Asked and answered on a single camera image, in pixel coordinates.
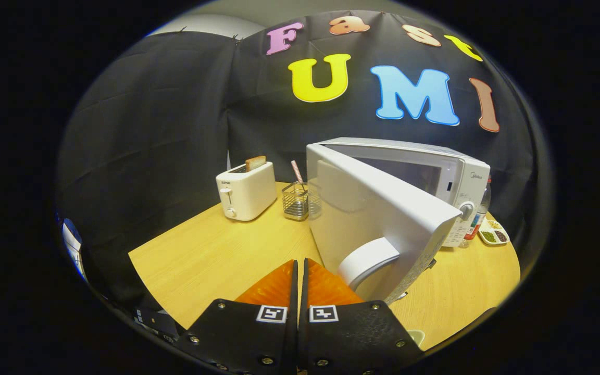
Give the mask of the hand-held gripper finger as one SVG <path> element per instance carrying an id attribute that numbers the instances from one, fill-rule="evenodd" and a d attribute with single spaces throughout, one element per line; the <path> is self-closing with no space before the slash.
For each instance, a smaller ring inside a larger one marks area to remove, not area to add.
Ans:
<path id="1" fill-rule="evenodd" d="M 298 368 L 308 374 L 398 374 L 424 356 L 384 301 L 311 304 L 312 261 L 303 261 Z"/>
<path id="2" fill-rule="evenodd" d="M 296 374 L 298 262 L 285 304 L 215 299 L 180 336 L 178 349 L 220 374 Z"/>

